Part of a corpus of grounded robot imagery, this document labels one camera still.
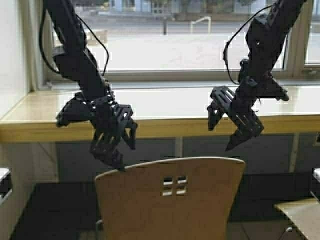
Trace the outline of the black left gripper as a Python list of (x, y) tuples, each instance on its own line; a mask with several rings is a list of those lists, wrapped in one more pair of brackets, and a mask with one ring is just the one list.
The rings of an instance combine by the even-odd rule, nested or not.
[(123, 154), (117, 150), (120, 138), (102, 130), (123, 129), (122, 139), (131, 150), (135, 150), (137, 123), (132, 119), (132, 115), (131, 106), (119, 104), (110, 93), (95, 100), (87, 100), (82, 92), (77, 92), (57, 114), (56, 126), (60, 128), (71, 123), (90, 121), (96, 128), (89, 148), (90, 153), (103, 164), (124, 172)]

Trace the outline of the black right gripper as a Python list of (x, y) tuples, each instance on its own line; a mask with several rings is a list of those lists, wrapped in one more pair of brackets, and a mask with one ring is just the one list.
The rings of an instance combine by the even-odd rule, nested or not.
[(262, 122), (252, 110), (255, 102), (260, 99), (286, 102), (289, 100), (287, 92), (273, 77), (268, 77), (265, 82), (260, 83), (246, 77), (235, 91), (225, 85), (216, 86), (210, 94), (212, 102), (207, 107), (208, 130), (212, 131), (223, 115), (227, 114), (237, 126), (225, 148), (225, 151), (230, 151), (251, 138), (258, 137), (264, 130)]

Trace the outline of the robot base left corner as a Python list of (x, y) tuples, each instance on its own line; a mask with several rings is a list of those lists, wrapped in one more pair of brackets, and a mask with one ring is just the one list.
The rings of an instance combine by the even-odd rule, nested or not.
[(11, 170), (6, 167), (0, 168), (0, 204), (2, 205), (5, 200), (12, 193), (13, 183)]

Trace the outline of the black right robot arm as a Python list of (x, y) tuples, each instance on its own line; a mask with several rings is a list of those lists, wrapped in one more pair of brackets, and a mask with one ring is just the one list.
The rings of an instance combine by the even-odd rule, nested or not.
[(215, 86), (210, 94), (212, 102), (207, 107), (210, 131), (223, 115), (237, 127), (229, 138), (226, 151), (259, 136), (264, 130), (252, 109), (257, 100), (289, 100), (287, 90), (277, 83), (272, 70), (304, 3), (303, 0), (277, 0), (268, 6), (268, 13), (259, 10), (248, 20), (250, 26), (245, 39), (249, 53), (239, 63), (238, 87), (232, 91), (225, 85)]

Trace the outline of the robot base right corner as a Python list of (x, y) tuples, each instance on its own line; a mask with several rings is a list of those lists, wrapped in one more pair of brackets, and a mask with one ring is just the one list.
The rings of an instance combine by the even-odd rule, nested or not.
[(320, 169), (315, 168), (312, 172), (310, 193), (320, 202)]

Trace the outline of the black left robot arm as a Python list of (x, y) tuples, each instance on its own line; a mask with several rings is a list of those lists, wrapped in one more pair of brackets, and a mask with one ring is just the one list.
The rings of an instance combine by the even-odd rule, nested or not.
[(105, 165), (123, 172), (125, 164), (118, 144), (124, 141), (130, 149), (136, 148), (138, 124), (132, 118), (132, 107), (116, 101), (111, 84), (101, 74), (87, 47), (87, 36), (72, 2), (45, 0), (41, 19), (46, 15), (50, 16), (61, 42), (52, 54), (57, 73), (76, 82), (80, 89), (57, 114), (56, 126), (89, 121), (95, 130), (90, 153)]

